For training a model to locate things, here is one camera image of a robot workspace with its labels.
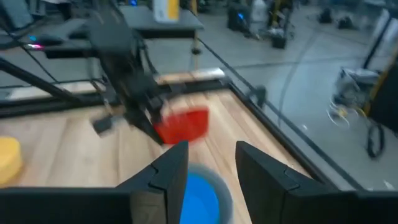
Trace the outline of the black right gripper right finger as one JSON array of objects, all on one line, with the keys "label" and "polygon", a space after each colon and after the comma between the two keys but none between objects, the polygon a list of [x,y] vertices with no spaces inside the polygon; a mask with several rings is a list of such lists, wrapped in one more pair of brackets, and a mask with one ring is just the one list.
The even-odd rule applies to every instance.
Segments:
[{"label": "black right gripper right finger", "polygon": [[244,142],[236,168],[252,224],[354,224],[354,197],[318,182]]}]

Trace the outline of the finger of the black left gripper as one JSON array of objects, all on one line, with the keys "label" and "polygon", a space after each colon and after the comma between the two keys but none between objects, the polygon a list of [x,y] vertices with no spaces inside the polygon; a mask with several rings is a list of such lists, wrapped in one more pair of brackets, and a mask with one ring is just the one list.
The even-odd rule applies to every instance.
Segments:
[{"label": "finger of the black left gripper", "polygon": [[94,119],[91,124],[96,134],[102,135],[113,128],[113,116],[108,115],[102,118]]},{"label": "finger of the black left gripper", "polygon": [[152,123],[149,121],[144,113],[139,113],[138,115],[132,116],[132,125],[140,129],[143,133],[148,135],[152,140],[154,140],[158,145],[163,145],[164,142],[153,127]]}]

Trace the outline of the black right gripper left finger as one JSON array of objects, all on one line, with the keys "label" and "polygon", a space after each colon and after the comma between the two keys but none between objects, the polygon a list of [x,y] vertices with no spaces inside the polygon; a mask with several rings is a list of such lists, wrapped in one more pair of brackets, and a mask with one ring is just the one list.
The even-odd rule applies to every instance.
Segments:
[{"label": "black right gripper left finger", "polygon": [[181,141],[116,188],[127,193],[116,224],[180,224],[188,171]]}]

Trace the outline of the red bowl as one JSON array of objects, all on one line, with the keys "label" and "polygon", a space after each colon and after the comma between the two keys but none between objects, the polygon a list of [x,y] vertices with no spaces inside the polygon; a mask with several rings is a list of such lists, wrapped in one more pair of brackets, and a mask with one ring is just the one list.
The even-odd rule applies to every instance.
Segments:
[{"label": "red bowl", "polygon": [[192,142],[207,134],[209,117],[210,110],[207,107],[194,107],[162,116],[153,127],[165,144]]}]

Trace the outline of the blue bowl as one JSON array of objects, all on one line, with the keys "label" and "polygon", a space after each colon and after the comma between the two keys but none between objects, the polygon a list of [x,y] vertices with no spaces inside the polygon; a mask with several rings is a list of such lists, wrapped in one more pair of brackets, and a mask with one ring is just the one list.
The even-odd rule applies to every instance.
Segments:
[{"label": "blue bowl", "polygon": [[229,188],[219,174],[204,165],[188,165],[180,224],[233,224]]}]

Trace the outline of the dark grey background table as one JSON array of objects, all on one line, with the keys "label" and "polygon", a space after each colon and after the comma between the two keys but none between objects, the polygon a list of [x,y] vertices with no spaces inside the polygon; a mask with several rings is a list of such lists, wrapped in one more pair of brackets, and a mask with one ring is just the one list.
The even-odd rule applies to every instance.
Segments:
[{"label": "dark grey background table", "polygon": [[[156,22],[147,6],[121,6],[120,11],[130,29],[137,31],[144,39],[192,39],[195,32],[203,29],[203,24],[193,13],[180,10],[180,19],[176,23]],[[91,44],[87,40],[88,19],[71,19],[47,35],[59,37],[59,45],[44,46],[41,51],[47,58],[83,58],[94,56]]]}]

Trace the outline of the yellow pole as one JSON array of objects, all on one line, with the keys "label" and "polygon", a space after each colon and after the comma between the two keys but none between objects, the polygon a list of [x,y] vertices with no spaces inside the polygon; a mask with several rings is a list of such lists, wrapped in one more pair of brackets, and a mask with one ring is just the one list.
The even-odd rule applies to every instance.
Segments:
[{"label": "yellow pole", "polygon": [[[192,13],[195,17],[198,17],[198,10],[197,10],[197,0],[191,0],[191,9]],[[199,48],[199,41],[198,41],[198,34],[195,31],[194,39],[193,39],[193,47],[192,47],[192,55],[193,55],[193,65],[194,69],[198,69],[198,59],[201,54],[201,50]]]}]

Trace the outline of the white and yellow box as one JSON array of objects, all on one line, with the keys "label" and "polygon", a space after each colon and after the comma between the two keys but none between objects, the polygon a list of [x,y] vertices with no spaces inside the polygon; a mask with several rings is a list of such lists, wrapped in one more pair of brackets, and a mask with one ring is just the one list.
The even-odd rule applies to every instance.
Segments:
[{"label": "white and yellow box", "polygon": [[159,23],[176,23],[180,17],[180,0],[152,0],[154,19]]}]

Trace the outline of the yellow bowl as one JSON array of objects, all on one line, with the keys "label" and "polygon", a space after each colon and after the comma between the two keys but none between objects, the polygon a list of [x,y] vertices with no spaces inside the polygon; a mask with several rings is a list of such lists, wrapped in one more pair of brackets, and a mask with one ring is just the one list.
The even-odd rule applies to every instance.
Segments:
[{"label": "yellow bowl", "polygon": [[0,136],[0,186],[12,181],[22,165],[20,142],[10,136]]}]

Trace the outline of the device with pink light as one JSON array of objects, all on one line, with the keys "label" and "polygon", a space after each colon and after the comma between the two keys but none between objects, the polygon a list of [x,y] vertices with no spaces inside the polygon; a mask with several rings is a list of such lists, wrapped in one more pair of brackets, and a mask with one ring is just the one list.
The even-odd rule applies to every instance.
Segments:
[{"label": "device with pink light", "polygon": [[28,34],[23,46],[28,50],[44,50],[45,47],[41,44],[43,36],[43,34]]}]

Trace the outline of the grey equipment cart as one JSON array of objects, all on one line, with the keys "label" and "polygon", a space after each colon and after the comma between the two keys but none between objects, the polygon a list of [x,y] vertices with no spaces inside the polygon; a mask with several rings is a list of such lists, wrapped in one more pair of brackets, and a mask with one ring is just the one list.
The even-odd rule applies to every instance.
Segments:
[{"label": "grey equipment cart", "polygon": [[379,72],[375,70],[341,67],[326,110],[330,121],[341,128],[350,128],[349,117],[365,117],[365,104],[378,79]]}]

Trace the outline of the black diagonal frame strut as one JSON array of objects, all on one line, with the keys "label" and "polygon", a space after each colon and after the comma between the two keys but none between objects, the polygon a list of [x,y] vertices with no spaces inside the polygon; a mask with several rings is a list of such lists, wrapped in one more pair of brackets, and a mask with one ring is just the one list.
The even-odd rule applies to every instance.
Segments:
[{"label": "black diagonal frame strut", "polygon": [[81,99],[69,91],[64,91],[55,85],[35,76],[34,74],[14,65],[13,63],[7,61],[6,59],[0,57],[0,70],[4,71],[11,76],[18,78],[26,83],[29,83],[47,93],[50,95],[64,100],[64,101],[69,101],[72,103],[80,103]]}]

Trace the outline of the black rail clamp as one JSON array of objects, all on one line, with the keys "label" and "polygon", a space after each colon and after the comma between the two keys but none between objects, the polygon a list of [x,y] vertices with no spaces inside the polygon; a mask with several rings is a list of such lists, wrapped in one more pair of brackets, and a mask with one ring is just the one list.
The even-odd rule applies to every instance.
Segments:
[{"label": "black rail clamp", "polygon": [[258,105],[258,107],[263,108],[264,105],[267,102],[267,89],[266,89],[266,87],[265,86],[257,86],[257,87],[255,87],[253,93],[254,93],[254,96],[257,99],[257,103],[256,104]]}]

